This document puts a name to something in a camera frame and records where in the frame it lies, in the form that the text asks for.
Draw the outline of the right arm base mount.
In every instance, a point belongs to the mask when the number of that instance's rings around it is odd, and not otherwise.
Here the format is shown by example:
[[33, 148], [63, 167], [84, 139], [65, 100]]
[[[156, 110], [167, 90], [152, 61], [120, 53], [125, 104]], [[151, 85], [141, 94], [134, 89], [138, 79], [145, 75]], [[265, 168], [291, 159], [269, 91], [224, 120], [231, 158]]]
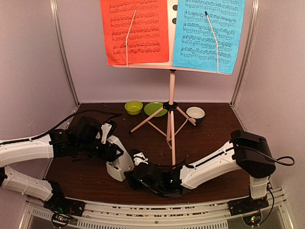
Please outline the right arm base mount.
[[263, 222], [261, 210], [269, 206], [266, 198], [252, 199], [251, 197], [231, 200], [228, 208], [231, 216], [242, 215], [245, 225], [259, 226]]

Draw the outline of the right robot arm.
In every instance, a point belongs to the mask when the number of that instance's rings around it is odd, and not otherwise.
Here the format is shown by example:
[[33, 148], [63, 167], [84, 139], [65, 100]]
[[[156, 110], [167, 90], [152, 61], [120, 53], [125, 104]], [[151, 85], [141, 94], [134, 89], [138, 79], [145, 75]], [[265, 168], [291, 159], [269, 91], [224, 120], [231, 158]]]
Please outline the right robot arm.
[[213, 153], [187, 164], [158, 166], [138, 149], [131, 151], [134, 169], [124, 174], [133, 189], [146, 187], [162, 197], [180, 197], [187, 190], [223, 174], [242, 169], [250, 176], [250, 196], [244, 200], [247, 210], [255, 210], [267, 194], [267, 183], [276, 166], [267, 139], [246, 131], [231, 132], [231, 139]]

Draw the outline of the pink music stand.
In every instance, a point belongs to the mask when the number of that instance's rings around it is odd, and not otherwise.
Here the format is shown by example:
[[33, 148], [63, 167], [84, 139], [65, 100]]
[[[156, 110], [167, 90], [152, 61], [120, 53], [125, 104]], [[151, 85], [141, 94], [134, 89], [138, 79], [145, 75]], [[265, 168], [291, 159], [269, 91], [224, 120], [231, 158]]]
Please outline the pink music stand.
[[187, 116], [187, 114], [182, 111], [182, 109], [174, 102], [174, 89], [175, 89], [175, 73], [178, 69], [173, 66], [173, 48], [175, 39], [175, 24], [173, 24], [172, 19], [177, 15], [177, 4], [176, 0], [167, 0], [167, 10], [168, 10], [168, 38], [169, 38], [169, 61], [168, 62], [153, 62], [153, 63], [138, 63], [138, 64], [126, 64], [126, 65], [112, 65], [116, 68], [142, 68], [142, 69], [166, 69], [169, 70], [170, 84], [169, 84], [169, 99], [165, 103], [165, 109], [167, 110], [167, 131], [161, 132], [166, 137], [166, 142], [172, 151], [172, 163], [176, 163], [175, 155], [175, 135], [178, 130], [174, 126], [174, 112], [180, 112], [184, 117], [186, 122], [190, 122], [192, 125], [196, 125], [195, 120]]

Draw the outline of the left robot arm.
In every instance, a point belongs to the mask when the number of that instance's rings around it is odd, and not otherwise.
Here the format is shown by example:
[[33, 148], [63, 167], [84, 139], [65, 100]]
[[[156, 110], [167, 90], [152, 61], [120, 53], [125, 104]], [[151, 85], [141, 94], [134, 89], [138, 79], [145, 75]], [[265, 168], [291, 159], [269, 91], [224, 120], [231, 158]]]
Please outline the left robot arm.
[[0, 187], [21, 195], [33, 196], [50, 203], [58, 212], [64, 212], [69, 204], [60, 185], [55, 181], [17, 171], [19, 164], [32, 161], [71, 157], [80, 154], [106, 161], [108, 174], [124, 181], [123, 170], [127, 167], [127, 151], [115, 136], [103, 136], [100, 131], [78, 135], [67, 130], [54, 130], [45, 136], [16, 139], [0, 143]]

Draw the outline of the red sheet music page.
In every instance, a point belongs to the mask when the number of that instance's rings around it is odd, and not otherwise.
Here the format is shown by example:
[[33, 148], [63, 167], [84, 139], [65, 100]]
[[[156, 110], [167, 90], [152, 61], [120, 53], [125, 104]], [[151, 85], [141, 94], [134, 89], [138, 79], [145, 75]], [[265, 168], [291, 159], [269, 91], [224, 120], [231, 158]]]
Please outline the red sheet music page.
[[165, 0], [100, 2], [108, 65], [168, 62]]

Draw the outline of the blue felt sheet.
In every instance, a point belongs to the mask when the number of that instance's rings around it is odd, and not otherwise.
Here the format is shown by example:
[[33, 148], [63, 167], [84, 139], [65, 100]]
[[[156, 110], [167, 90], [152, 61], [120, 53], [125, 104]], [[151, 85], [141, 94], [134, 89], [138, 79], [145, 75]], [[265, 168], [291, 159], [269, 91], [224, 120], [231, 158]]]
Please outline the blue felt sheet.
[[232, 74], [244, 8], [244, 0], [180, 0], [173, 66]]

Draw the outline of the white metronome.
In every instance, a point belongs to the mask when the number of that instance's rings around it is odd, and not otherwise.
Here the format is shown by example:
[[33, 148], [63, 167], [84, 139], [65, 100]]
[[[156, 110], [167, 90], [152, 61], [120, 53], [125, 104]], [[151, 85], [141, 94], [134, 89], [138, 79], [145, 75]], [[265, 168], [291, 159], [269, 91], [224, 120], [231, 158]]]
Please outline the white metronome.
[[124, 172], [132, 171], [134, 169], [133, 160], [118, 137], [114, 135], [110, 136], [107, 139], [107, 143], [114, 144], [115, 146], [117, 145], [124, 151], [123, 156], [119, 157], [117, 160], [106, 162], [107, 173], [113, 179], [123, 182], [125, 180]]

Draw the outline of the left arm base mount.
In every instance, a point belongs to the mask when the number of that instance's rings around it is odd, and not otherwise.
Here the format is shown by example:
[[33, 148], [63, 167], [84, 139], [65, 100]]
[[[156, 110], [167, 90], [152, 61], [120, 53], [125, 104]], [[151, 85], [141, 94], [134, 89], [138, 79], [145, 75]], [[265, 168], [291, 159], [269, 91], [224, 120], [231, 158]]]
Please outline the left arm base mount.
[[64, 228], [69, 223], [76, 222], [75, 217], [81, 217], [85, 209], [85, 202], [65, 198], [64, 200], [48, 200], [42, 201], [43, 207], [50, 210], [51, 223], [56, 228]]

